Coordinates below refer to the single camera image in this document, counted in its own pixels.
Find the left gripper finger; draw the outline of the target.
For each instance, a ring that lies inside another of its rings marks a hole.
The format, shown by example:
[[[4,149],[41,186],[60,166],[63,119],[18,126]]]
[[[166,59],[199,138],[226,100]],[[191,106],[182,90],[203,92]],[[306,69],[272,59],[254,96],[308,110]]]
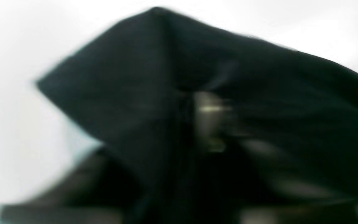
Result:
[[[122,224],[142,189],[99,147],[57,184],[1,208],[0,224]]]

